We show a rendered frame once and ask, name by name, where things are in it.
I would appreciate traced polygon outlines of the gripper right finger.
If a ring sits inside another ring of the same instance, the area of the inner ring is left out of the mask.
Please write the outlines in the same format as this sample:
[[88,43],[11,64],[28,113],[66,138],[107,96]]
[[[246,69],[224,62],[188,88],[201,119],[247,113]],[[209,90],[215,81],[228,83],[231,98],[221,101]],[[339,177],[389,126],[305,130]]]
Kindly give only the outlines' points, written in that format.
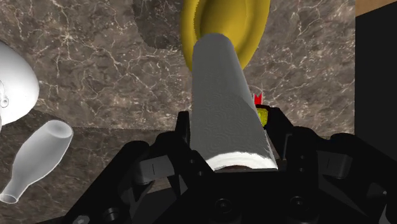
[[294,126],[276,107],[264,129],[299,193],[294,218],[304,224],[397,224],[397,162],[352,134],[329,139]]

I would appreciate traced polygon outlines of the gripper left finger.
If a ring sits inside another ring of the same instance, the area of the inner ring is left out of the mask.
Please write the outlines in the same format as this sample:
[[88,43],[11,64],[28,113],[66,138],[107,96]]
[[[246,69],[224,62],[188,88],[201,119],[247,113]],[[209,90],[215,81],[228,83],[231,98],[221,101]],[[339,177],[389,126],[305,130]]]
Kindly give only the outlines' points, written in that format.
[[63,224],[209,224],[213,174],[189,147],[189,114],[153,144],[131,141],[63,217]]

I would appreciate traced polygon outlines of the white paper towel roll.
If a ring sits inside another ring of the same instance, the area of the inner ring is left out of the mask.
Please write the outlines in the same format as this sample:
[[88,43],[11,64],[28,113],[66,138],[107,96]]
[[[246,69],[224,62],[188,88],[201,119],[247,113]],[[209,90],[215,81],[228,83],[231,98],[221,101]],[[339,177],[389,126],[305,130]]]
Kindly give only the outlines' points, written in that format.
[[276,169],[232,42],[206,34],[193,47],[190,147],[213,170]]

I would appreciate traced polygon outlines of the small yellow and red object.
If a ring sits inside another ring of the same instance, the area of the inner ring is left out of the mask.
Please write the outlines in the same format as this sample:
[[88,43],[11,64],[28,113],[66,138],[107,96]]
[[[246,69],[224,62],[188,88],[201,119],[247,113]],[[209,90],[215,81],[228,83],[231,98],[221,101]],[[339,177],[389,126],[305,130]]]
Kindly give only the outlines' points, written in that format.
[[261,121],[261,125],[265,127],[268,122],[268,110],[263,105],[263,94],[253,94],[253,100],[256,106],[257,114]]

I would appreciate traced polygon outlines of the black cabinet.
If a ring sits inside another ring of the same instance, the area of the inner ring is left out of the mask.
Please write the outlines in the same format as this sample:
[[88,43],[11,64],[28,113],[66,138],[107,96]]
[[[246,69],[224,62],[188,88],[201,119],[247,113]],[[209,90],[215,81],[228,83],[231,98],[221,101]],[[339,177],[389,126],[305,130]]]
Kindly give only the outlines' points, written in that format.
[[395,20],[381,9],[356,18],[355,133],[384,151],[397,137]]

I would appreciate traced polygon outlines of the clear glass bottle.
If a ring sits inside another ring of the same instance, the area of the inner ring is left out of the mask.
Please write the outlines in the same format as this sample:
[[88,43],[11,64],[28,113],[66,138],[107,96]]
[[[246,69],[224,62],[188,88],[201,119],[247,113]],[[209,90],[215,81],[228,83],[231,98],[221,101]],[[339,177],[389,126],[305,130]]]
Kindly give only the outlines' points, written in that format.
[[15,155],[11,179],[0,201],[15,204],[26,189],[51,173],[60,163],[73,138],[73,129],[60,120],[50,120],[36,130]]

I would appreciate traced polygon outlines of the yellow bowl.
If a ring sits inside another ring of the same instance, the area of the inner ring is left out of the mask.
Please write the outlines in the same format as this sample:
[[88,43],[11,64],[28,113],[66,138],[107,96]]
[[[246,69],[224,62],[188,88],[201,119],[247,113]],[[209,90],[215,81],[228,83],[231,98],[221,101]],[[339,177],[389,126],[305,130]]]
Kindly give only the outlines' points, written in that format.
[[186,65],[192,69],[193,47],[203,36],[220,33],[233,44],[241,68],[258,48],[271,0],[183,0],[180,37]]

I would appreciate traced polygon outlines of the white rounded appliance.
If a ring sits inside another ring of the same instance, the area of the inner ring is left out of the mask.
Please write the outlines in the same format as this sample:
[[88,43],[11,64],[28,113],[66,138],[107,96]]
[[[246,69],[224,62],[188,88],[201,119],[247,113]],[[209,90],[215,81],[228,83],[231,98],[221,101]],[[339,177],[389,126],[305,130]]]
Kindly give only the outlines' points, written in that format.
[[32,67],[0,41],[0,129],[25,116],[38,96],[39,83]]

